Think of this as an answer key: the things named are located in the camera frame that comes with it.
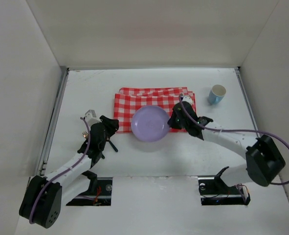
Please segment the purple plastic plate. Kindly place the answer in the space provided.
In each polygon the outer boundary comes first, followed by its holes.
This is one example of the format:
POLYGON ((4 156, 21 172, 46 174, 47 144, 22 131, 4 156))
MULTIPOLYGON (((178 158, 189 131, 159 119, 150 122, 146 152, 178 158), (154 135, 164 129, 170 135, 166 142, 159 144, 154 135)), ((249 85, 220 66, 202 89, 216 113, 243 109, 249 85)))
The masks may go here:
POLYGON ((159 106, 144 106, 133 115, 132 133, 140 141, 159 141, 170 132, 169 118, 168 113, 159 106))

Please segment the red white checkered cloth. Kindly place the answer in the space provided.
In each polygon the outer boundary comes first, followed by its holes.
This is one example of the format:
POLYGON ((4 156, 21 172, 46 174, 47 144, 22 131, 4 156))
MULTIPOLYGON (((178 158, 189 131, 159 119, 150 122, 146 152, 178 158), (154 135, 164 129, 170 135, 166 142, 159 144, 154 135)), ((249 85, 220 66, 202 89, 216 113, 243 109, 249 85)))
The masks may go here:
POLYGON ((130 133, 133 115, 144 106, 159 106, 170 116, 180 94, 191 97, 192 108, 196 110, 195 93, 189 91, 187 87, 121 88, 114 97, 113 118, 119 120, 118 132, 130 133))

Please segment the light blue mug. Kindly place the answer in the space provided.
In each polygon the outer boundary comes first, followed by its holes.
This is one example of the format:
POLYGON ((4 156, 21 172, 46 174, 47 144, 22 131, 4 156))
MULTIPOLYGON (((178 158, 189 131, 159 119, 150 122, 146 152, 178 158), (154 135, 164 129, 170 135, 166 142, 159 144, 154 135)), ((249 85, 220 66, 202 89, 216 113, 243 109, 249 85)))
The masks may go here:
POLYGON ((207 100, 211 105, 216 105, 221 102, 225 95, 226 88, 222 85, 217 84, 211 88, 207 100))

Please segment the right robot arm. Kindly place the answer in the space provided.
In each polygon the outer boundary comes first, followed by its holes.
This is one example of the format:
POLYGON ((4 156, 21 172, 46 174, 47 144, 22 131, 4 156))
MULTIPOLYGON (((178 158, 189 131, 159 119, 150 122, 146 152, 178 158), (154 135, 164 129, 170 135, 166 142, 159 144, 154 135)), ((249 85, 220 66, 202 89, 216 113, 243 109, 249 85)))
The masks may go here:
POLYGON ((228 187, 250 182, 267 187, 286 165, 270 136, 262 135, 258 138, 227 132, 212 119, 197 116, 186 101, 173 107, 168 125, 172 129, 184 129, 190 136, 202 141, 224 147, 246 161, 236 167, 226 166, 215 175, 215 181, 228 187))

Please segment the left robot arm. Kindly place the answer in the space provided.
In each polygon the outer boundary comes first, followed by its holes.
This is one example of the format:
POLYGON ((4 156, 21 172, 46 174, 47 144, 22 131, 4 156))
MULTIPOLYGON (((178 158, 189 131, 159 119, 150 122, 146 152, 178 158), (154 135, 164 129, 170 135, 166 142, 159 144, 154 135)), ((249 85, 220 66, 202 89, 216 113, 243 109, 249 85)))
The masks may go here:
POLYGON ((91 168, 104 159, 106 143, 118 131, 119 121, 105 116, 95 123, 88 117, 82 121, 88 135, 72 159, 50 174, 30 180, 19 209, 19 215, 30 224, 48 229, 56 222, 62 206, 81 200, 98 205, 98 197, 106 191, 91 168))

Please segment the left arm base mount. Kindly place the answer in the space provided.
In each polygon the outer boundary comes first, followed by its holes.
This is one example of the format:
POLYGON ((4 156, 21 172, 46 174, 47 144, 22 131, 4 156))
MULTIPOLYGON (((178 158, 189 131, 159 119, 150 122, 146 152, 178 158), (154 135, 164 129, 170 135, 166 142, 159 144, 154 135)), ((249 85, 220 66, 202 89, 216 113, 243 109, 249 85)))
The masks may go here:
POLYGON ((90 171, 82 175, 90 180, 88 189, 78 194, 66 206, 110 206, 113 178, 98 177, 90 171))

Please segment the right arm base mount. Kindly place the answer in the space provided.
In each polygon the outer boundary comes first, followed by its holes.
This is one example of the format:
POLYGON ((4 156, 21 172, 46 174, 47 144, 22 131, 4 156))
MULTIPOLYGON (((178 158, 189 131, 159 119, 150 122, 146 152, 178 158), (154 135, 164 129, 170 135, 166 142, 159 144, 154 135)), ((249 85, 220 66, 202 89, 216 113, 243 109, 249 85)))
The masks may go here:
POLYGON ((251 201, 251 197, 247 186, 237 184, 229 187, 221 179, 222 174, 228 168, 228 166, 224 167, 216 175, 198 177, 200 202, 202 206, 248 206, 251 201))

